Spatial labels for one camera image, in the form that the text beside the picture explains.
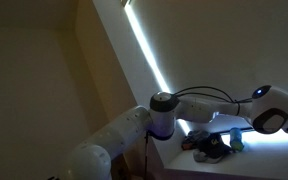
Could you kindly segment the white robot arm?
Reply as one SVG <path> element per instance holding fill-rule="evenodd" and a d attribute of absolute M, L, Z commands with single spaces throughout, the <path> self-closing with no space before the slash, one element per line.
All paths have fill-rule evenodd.
<path fill-rule="evenodd" d="M 288 92 L 265 85 L 242 101 L 196 97 L 189 88 L 175 94 L 158 92 L 150 107 L 135 106 L 77 145 L 68 156 L 60 180 L 111 180 L 111 161 L 144 132 L 168 140 L 178 119 L 209 123 L 218 115 L 244 119 L 256 132 L 288 133 Z"/>

